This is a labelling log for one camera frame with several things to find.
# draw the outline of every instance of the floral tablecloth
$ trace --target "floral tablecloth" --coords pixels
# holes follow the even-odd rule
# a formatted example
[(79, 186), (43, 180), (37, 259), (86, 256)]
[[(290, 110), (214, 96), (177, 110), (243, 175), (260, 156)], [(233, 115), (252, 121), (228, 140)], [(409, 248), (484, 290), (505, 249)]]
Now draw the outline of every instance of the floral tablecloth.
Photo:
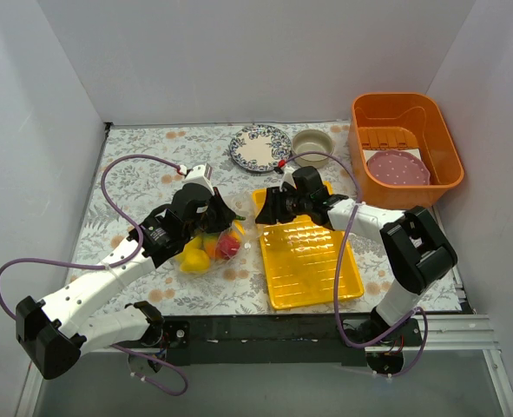
[[(319, 129), (335, 141), (335, 154), (349, 160), (348, 122), (274, 124), (293, 137), (302, 129)], [(120, 156), (149, 154), (192, 167), (209, 162), (214, 167), (212, 183), (222, 195), (237, 195), (235, 209), (250, 211), (249, 196), (254, 189), (273, 186), (280, 180), (276, 173), (251, 174), (228, 155), (227, 145), (242, 126), (213, 125), (183, 128), (111, 129), (98, 169), (92, 198), (77, 244), (75, 261), (97, 263), (127, 235), (130, 226), (106, 203), (100, 189), (100, 177), (107, 165)], [(329, 162), (320, 169), (322, 178), (334, 192), (355, 195), (343, 169)], [(170, 202), (181, 188), (181, 176), (171, 168), (145, 160), (126, 161), (109, 174), (108, 192), (114, 201), (138, 222), (156, 206)], [(343, 311), (370, 312), (383, 298), (393, 280), (383, 248), (356, 235), (351, 245), (365, 287), (363, 297), (341, 303)], [(69, 271), (73, 281), (83, 271)], [(119, 311), (130, 302), (148, 300), (164, 315), (271, 314), (266, 277), (258, 241), (228, 264), (205, 275), (185, 275), (171, 262), (143, 276), (115, 296), (97, 314)], [(437, 282), (421, 306), (430, 311), (460, 310), (453, 281), (446, 276)], [(280, 313), (331, 313), (332, 304), (283, 310)]]

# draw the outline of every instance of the glass panel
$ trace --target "glass panel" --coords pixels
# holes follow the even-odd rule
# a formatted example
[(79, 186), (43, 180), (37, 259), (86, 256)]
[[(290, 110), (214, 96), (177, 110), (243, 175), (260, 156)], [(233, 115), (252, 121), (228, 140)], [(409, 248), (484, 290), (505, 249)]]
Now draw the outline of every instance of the glass panel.
[[(481, 351), (425, 352), (410, 373), (393, 381), (335, 364), (184, 369), (190, 388), (174, 398), (131, 378), (124, 354), (88, 354), (62, 377), (43, 383), (35, 416), (502, 415)], [(181, 386), (167, 370), (155, 378)]]

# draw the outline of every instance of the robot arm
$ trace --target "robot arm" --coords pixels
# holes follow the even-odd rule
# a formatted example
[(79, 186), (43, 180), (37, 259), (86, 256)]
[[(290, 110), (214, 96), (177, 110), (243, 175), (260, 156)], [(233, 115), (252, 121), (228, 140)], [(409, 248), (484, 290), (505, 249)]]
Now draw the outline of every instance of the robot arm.
[(136, 340), (153, 346), (161, 339), (164, 320), (146, 301), (118, 313), (90, 316), (131, 282), (179, 254), (197, 230), (221, 232), (239, 218), (212, 187), (211, 173), (209, 165), (189, 170), (171, 203), (156, 208), (144, 219), (140, 224), (142, 251), (132, 261), (109, 267), (135, 251), (139, 241), (135, 229), (99, 263), (106, 266), (104, 270), (85, 274), (40, 301), (28, 296), (17, 304), (17, 340), (44, 378), (65, 373), (81, 354), (97, 348)]
[[(296, 215), (309, 215), (319, 226), (346, 230), (355, 204), (346, 195), (330, 195), (315, 168), (286, 168), (280, 186), (267, 189), (256, 222), (285, 223)], [(431, 284), (457, 264), (457, 254), (426, 208), (401, 211), (362, 204), (351, 231), (382, 243), (395, 275), (372, 310), (371, 326), (366, 326), (370, 339), (415, 308)]]

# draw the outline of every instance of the black metal bar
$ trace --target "black metal bar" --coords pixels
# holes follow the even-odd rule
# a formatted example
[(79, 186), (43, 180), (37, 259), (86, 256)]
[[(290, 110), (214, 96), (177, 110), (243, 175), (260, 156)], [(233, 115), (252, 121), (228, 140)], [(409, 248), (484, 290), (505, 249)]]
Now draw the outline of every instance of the black metal bar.
[[(347, 314), (344, 324), (356, 328), (369, 317)], [(173, 316), (164, 328), (168, 361), (178, 366), (303, 362), (366, 366), (365, 351), (345, 346), (331, 314)], [(400, 330), (406, 346), (421, 343), (415, 329), (418, 325), (411, 321)], [(122, 345), (141, 347), (138, 342)]]

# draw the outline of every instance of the blue and white plate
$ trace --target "blue and white plate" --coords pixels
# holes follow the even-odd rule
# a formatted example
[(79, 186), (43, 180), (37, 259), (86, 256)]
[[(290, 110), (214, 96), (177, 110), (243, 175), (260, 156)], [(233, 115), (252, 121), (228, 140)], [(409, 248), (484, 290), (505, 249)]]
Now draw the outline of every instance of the blue and white plate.
[(269, 172), (291, 155), (291, 139), (274, 126), (256, 124), (240, 130), (229, 143), (229, 153), (242, 168)]

